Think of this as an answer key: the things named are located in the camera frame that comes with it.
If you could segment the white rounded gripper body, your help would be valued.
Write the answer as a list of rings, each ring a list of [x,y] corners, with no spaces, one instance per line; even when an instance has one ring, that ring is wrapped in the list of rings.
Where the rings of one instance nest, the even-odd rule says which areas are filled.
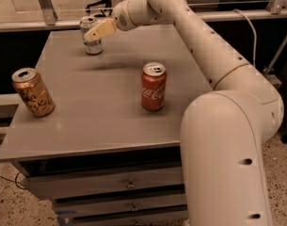
[[[114,7],[112,11],[112,17],[116,23],[117,28],[121,31],[129,31],[135,28],[135,25],[133,24],[128,12],[127,0],[118,3]]]

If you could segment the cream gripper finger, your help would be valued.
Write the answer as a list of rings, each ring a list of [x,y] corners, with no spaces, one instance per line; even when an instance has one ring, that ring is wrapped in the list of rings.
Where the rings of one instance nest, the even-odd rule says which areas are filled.
[[[91,27],[91,29],[84,35],[84,38],[86,41],[92,42],[115,34],[116,30],[117,26],[115,21],[112,18],[106,18],[97,23],[96,26]]]

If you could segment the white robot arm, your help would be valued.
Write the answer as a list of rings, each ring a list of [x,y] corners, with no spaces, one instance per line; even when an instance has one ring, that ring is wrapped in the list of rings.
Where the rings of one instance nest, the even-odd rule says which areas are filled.
[[[263,144],[284,105],[277,90],[193,12],[186,0],[125,0],[85,37],[167,22],[183,39],[211,91],[185,110],[180,129],[191,226],[273,226]]]

